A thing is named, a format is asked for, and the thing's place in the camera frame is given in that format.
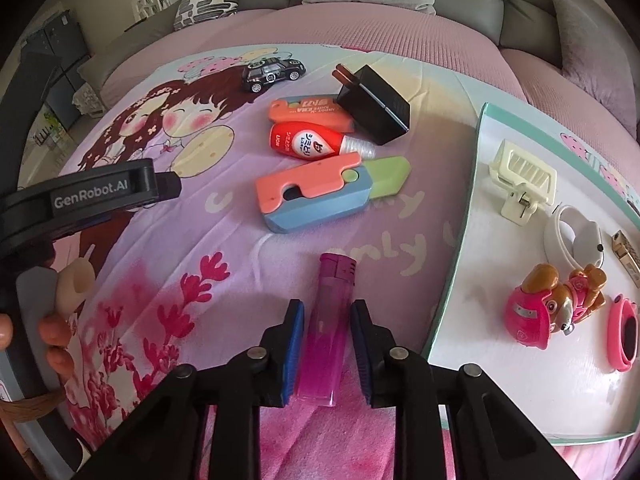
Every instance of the hand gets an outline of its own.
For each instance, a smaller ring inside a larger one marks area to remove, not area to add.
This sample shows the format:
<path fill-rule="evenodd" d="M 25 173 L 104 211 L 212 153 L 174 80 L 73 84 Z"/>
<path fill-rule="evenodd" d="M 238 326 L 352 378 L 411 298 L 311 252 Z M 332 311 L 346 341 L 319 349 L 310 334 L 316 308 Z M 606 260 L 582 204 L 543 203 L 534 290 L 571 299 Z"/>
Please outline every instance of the hand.
<path fill-rule="evenodd" d="M 60 376 L 62 384 L 66 383 L 74 373 L 74 360 L 65 350 L 71 340 L 71 327 L 60 314 L 51 314 L 40 321 L 38 332 L 49 345 L 47 362 Z M 13 336 L 11 319 L 7 314 L 0 314 L 0 351 L 11 344 Z"/>

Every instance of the red tube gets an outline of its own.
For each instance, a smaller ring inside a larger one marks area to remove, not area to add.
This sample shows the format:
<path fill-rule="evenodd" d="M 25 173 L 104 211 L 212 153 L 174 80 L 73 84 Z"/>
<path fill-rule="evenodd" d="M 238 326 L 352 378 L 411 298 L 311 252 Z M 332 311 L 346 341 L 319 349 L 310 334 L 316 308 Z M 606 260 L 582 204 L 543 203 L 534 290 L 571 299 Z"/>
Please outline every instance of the red tube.
<path fill-rule="evenodd" d="M 291 121 L 274 124 L 269 144 L 273 150 L 303 160 L 319 160 L 328 156 L 358 152 L 363 160 L 375 157 L 371 142 L 345 136 L 320 124 Z"/>

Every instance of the orange box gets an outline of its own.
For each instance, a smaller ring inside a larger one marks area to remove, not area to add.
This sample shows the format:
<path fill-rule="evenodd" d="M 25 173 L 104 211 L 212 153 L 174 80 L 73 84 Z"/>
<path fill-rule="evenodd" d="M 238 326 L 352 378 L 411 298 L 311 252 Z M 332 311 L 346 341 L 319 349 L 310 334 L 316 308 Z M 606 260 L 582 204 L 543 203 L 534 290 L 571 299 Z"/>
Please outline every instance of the orange box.
<path fill-rule="evenodd" d="M 353 133 L 353 118 L 335 102 L 333 95 L 285 97 L 271 102 L 269 118 L 274 123 L 303 121 L 320 124 L 342 134 Z"/>

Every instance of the toy car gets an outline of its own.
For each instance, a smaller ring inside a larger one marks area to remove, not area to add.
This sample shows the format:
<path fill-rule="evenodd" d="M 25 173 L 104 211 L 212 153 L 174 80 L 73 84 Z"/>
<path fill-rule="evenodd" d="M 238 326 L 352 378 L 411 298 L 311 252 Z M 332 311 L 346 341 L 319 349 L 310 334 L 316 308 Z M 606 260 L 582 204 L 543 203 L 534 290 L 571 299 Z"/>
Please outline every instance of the toy car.
<path fill-rule="evenodd" d="M 247 92 L 257 94 L 267 85 L 284 79 L 295 81 L 305 72 L 305 66 L 297 59 L 269 57 L 245 67 L 242 72 L 242 87 Z"/>

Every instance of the green tip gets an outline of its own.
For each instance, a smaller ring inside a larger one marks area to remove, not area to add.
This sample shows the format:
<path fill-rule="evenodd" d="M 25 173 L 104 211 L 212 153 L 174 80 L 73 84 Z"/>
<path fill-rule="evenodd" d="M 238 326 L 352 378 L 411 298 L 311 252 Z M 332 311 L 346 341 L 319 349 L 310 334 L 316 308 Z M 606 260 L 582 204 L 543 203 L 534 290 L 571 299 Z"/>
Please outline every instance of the green tip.
<path fill-rule="evenodd" d="M 411 173 L 411 165 L 404 156 L 388 156 L 362 163 L 373 180 L 369 199 L 398 194 Z"/>

